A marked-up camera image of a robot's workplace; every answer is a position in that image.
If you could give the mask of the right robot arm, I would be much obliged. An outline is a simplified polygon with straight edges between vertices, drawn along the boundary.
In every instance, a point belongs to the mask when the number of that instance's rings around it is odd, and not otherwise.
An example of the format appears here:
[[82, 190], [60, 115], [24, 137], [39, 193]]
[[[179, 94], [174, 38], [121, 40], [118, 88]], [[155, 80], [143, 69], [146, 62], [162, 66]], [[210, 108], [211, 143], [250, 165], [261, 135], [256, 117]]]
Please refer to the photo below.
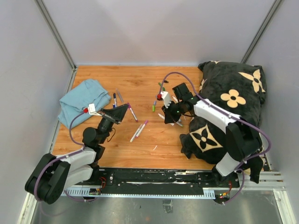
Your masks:
[[250, 179], [259, 183], [263, 161], [258, 156], [262, 140], [252, 119], [228, 112], [208, 99], [192, 95], [185, 83], [173, 88], [177, 103], [170, 94], [162, 91], [157, 96], [164, 105], [164, 122], [178, 122], [182, 115], [189, 112], [192, 121], [189, 133], [181, 134], [181, 153], [187, 158], [196, 158], [213, 164], [212, 182], [221, 187], [237, 169], [250, 169]]

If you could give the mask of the purple cap marker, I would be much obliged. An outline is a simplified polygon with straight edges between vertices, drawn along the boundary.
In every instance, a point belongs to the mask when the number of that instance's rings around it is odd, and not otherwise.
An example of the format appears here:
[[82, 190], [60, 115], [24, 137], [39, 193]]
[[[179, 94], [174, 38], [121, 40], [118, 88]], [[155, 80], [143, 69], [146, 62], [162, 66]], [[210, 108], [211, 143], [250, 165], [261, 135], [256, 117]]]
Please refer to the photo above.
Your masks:
[[135, 120], [136, 122], [138, 122], [138, 118], [137, 118], [136, 114], [134, 113], [134, 111], [133, 111], [133, 109], [132, 109], [130, 103], [127, 103], [127, 104], [128, 104], [128, 108], [129, 108], [129, 110], [131, 111], [131, 113], [132, 113], [132, 115], [133, 115], [133, 117], [134, 117], [134, 120]]

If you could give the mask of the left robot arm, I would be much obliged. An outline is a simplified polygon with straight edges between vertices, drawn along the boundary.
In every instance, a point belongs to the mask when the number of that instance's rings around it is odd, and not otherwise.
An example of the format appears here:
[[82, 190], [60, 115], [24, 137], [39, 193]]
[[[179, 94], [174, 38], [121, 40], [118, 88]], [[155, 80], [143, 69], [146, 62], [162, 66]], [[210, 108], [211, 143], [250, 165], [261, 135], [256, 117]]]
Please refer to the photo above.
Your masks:
[[103, 143], [111, 140], [113, 125], [123, 121], [128, 108], [128, 104], [98, 112], [94, 104], [85, 108], [76, 118], [86, 113], [100, 116], [98, 127], [88, 127], [83, 131], [82, 142], [75, 142], [80, 146], [79, 150], [60, 156], [45, 154], [25, 183], [25, 191], [39, 202], [53, 204], [65, 189], [79, 182], [96, 184], [100, 180], [98, 161], [105, 151]]

